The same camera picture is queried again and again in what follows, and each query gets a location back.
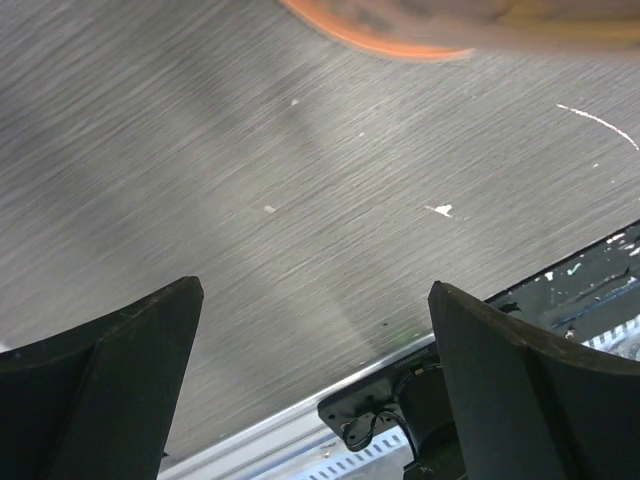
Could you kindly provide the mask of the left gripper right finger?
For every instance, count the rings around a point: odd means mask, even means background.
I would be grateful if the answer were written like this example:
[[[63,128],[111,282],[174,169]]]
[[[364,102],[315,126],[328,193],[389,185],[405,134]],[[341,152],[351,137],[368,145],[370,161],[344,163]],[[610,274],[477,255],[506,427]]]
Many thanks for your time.
[[[428,303],[469,478],[638,478],[638,363],[448,283]]]

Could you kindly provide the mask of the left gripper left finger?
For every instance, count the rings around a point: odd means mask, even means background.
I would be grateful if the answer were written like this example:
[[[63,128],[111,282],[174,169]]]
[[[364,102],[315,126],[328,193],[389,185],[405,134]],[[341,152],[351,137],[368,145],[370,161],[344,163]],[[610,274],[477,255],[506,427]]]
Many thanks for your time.
[[[180,278],[1,355],[4,479],[157,477],[204,291]]]

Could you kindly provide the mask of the orange bucket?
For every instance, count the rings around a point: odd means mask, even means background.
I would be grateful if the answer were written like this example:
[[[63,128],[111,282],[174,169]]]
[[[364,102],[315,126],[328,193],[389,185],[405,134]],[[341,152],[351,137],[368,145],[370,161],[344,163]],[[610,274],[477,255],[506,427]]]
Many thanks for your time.
[[[284,7],[347,45],[409,61],[473,50],[639,55],[636,1],[286,1]]]

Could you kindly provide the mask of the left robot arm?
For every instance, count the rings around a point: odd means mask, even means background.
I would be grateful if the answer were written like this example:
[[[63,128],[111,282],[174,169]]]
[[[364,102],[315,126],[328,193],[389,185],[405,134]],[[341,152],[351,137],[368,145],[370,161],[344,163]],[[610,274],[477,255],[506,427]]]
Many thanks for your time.
[[[1,355],[5,479],[154,479],[204,293],[181,278]],[[540,330],[447,283],[436,360],[364,406],[402,427],[408,479],[635,479],[639,365]]]

